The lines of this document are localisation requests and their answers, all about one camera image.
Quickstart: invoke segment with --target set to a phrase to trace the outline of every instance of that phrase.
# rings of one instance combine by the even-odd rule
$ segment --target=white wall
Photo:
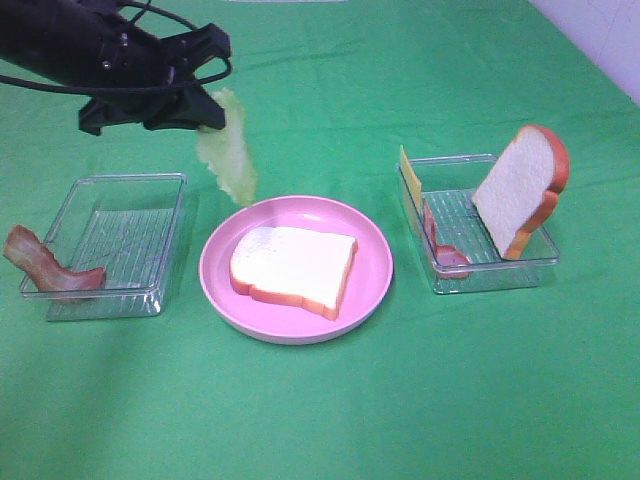
[[[640,0],[529,0],[640,105]]]

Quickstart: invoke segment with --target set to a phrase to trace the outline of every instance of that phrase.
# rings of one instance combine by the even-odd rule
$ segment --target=black cable
[[[228,77],[233,70],[231,61],[228,58],[220,58],[226,68],[223,72],[210,75],[208,77],[199,78],[196,80],[189,80],[186,82],[172,83],[171,85],[157,85],[154,87],[68,87],[65,85],[54,85],[51,83],[32,82],[30,80],[23,80],[21,78],[8,77],[6,75],[0,75],[0,83],[6,83],[8,85],[14,85],[16,87],[28,88],[30,90],[38,90],[40,92],[49,93],[62,93],[66,95],[107,95],[113,93],[123,94],[135,94],[135,93],[163,93],[173,90],[181,90],[183,88],[192,87],[195,85],[204,85],[206,83],[215,82]]]
[[[188,20],[185,20],[179,15],[176,15],[174,13],[168,12],[161,8],[152,6],[151,0],[148,0],[146,4],[137,2],[134,0],[118,0],[118,5],[123,7],[134,7],[134,8],[141,9],[141,12],[139,12],[132,20],[127,22],[126,25],[135,23],[146,11],[149,11],[157,15],[166,17],[170,20],[174,20],[184,25],[190,30],[198,29],[196,25],[189,22]],[[0,83],[13,85],[16,87],[28,88],[30,90],[37,90],[40,92],[61,93],[66,95],[93,96],[93,95],[107,95],[107,94],[114,94],[114,93],[122,93],[122,94],[163,93],[163,92],[170,92],[174,90],[181,90],[183,88],[188,88],[196,85],[204,85],[207,83],[221,80],[229,76],[233,70],[231,61],[228,58],[221,58],[221,60],[224,62],[226,66],[223,72],[216,73],[214,75],[210,75],[208,77],[204,77],[196,80],[173,83],[171,85],[157,85],[153,87],[77,87],[77,86],[55,85],[51,83],[33,82],[31,80],[24,80],[22,78],[16,78],[16,77],[9,77],[7,75],[0,75]]]
[[[147,0],[147,3],[145,5],[142,6],[142,8],[140,8],[140,11],[138,13],[136,13],[131,20],[129,20],[127,23],[125,23],[124,25],[122,25],[122,27],[120,27],[120,30],[122,31],[127,31],[129,28],[133,27],[136,22],[138,20],[140,20],[140,18],[142,17],[142,15],[144,15],[145,13],[147,13],[149,11],[149,7],[151,6],[151,0]]]
[[[134,0],[118,0],[118,5],[121,7],[134,7],[134,8],[146,8],[148,11],[155,13],[157,15],[160,15],[162,17],[168,18],[170,20],[173,20],[174,22],[178,22],[181,25],[184,25],[185,27],[187,27],[189,30],[197,30],[198,27],[196,25],[194,25],[193,23],[191,23],[189,20],[176,15],[175,13],[171,13],[167,10],[163,10],[162,8],[159,7],[154,7],[153,5],[150,5],[151,2],[149,2],[149,6],[145,6],[144,3],[140,3],[140,2],[136,2]]]

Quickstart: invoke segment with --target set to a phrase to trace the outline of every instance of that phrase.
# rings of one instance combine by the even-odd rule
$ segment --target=bacon strip
[[[23,270],[40,291],[93,290],[106,281],[104,267],[83,272],[62,267],[36,234],[22,225],[11,229],[2,254]]]

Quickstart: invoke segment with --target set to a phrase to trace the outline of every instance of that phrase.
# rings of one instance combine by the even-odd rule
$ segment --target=white bread
[[[231,286],[258,301],[298,306],[335,320],[357,248],[349,235],[256,227],[231,255]]]
[[[502,258],[520,258],[568,179],[569,155],[558,136],[538,125],[522,127],[471,199]]]

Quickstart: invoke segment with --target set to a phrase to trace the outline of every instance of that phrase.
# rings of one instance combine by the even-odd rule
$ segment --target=transparent tray
[[[21,295],[49,300],[50,321],[158,315],[186,182],[180,173],[76,180],[42,241],[71,270],[105,267],[106,284],[98,290],[38,291],[25,276]]]
[[[437,226],[435,243],[452,245],[469,260],[467,265],[445,265],[436,258],[436,245],[425,230],[424,214],[416,209],[400,165],[400,190],[417,250],[433,291],[439,294],[536,287],[553,280],[559,252],[539,227],[519,260],[503,260],[496,250],[471,195],[496,161],[495,155],[476,154],[421,158],[409,163],[422,184]]]

